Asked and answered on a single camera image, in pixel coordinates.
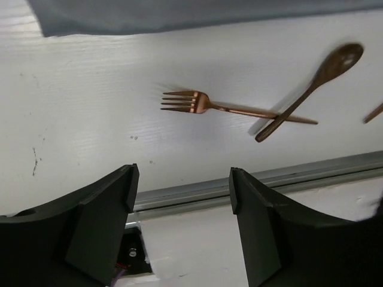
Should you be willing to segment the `grey cloth placemat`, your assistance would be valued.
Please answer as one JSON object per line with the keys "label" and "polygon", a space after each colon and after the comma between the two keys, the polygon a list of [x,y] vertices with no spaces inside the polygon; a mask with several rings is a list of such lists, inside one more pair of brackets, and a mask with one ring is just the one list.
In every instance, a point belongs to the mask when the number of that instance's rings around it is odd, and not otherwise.
{"label": "grey cloth placemat", "polygon": [[45,37],[136,35],[382,8],[343,0],[29,0]]}

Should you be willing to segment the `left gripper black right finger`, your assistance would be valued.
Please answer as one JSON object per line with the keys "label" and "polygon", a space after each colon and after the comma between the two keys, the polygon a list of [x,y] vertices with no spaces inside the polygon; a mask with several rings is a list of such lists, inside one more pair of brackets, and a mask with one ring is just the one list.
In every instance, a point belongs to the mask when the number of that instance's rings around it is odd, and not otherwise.
{"label": "left gripper black right finger", "polygon": [[229,191],[250,286],[382,285],[382,215],[327,215],[236,167]]}

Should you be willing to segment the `brown wooden spoon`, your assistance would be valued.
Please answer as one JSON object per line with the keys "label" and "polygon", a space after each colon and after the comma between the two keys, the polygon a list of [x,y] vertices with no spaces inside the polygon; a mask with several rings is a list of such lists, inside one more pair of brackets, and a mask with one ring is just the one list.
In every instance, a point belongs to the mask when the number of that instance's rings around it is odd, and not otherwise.
{"label": "brown wooden spoon", "polygon": [[350,42],[335,48],[322,61],[308,88],[281,115],[267,125],[256,136],[260,143],[268,138],[287,118],[319,87],[350,70],[362,57],[364,46]]}

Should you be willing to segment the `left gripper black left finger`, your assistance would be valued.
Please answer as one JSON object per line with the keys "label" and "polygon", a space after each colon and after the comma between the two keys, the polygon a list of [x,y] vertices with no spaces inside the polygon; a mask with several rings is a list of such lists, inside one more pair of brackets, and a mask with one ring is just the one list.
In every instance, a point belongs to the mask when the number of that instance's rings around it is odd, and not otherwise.
{"label": "left gripper black left finger", "polygon": [[108,286],[139,181],[135,164],[1,217],[2,286]]}

